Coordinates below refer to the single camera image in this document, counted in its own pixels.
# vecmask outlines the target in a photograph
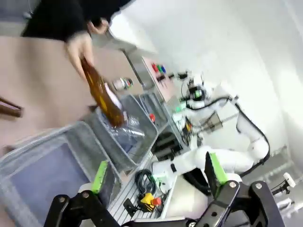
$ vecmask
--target brown glass bottle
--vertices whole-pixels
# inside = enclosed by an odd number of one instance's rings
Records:
[[[0,97],[0,114],[6,114],[13,117],[21,117],[22,107]]]
[[[85,58],[81,60],[81,63],[89,83],[91,95],[111,125],[113,127],[121,126],[127,120],[126,111],[110,83],[100,76],[97,70],[88,64]]]

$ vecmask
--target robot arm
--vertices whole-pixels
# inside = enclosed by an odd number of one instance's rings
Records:
[[[267,159],[269,159],[270,156],[269,142],[265,134],[244,113],[241,105],[241,100],[239,99],[237,94],[225,83],[220,83],[213,89],[207,88],[209,87],[209,85],[206,82],[201,82],[198,80],[196,83],[197,84],[200,83],[204,85],[203,86],[205,87],[204,92],[208,94],[204,96],[209,97],[209,99],[200,100],[200,102],[203,101],[205,104],[203,107],[195,108],[187,105],[188,109],[192,111],[198,111],[199,113],[201,113],[201,111],[204,112],[207,109],[208,112],[209,109],[216,111],[222,108],[227,102],[230,102],[239,111],[236,129],[239,133],[249,138],[250,145],[246,152],[241,152],[241,154],[247,156],[247,158],[241,160],[241,164],[239,164],[238,161],[238,164],[236,165],[234,170],[238,173],[241,173],[240,176],[242,177],[250,173],[260,164],[263,164]],[[236,151],[234,152],[233,156],[238,157]]]
[[[210,97],[194,104],[187,104],[187,108],[198,113],[211,113],[222,108],[227,102],[231,102],[239,111],[236,129],[239,133],[246,135],[250,140],[250,145],[245,152],[231,151],[228,149],[212,149],[209,146],[202,146],[186,152],[173,160],[165,160],[153,164],[153,174],[155,177],[166,177],[167,188],[177,175],[182,175],[195,168],[204,170],[205,155],[207,152],[216,153],[219,162],[227,173],[239,173],[243,177],[263,164],[270,156],[269,142],[264,133],[246,116],[241,109],[241,104],[237,95],[233,94],[227,86],[218,85],[212,89]]]

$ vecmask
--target white wall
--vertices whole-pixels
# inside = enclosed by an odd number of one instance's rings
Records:
[[[126,17],[124,12],[113,17],[109,31],[115,39],[134,44],[142,50],[157,53],[157,49],[145,30],[140,24]]]
[[[303,2],[235,0],[231,7],[249,31],[273,81],[282,105],[289,148],[302,171]]]
[[[144,27],[159,53],[170,57],[178,70],[203,71],[205,79],[228,81],[277,149],[288,144],[279,100],[258,47],[231,2],[136,0],[125,15]],[[232,122],[229,125],[208,137],[208,143],[246,149],[247,140],[239,138]]]

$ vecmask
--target hand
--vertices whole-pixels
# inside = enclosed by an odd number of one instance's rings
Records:
[[[75,70],[84,80],[86,80],[81,65],[81,59],[85,57],[88,63],[93,65],[93,44],[90,35],[87,32],[75,34],[65,44],[65,50]]]
[[[95,27],[94,24],[90,21],[87,24],[89,31],[93,34],[104,34],[108,28],[109,28],[109,24],[107,20],[101,19],[101,24],[98,27]]]

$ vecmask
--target plastic bag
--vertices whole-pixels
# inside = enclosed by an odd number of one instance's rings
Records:
[[[145,134],[140,129],[140,122],[137,118],[129,115],[125,125],[113,127],[103,113],[102,116],[103,123],[106,125],[109,133],[116,139],[126,153],[128,153],[138,142],[143,140]]]

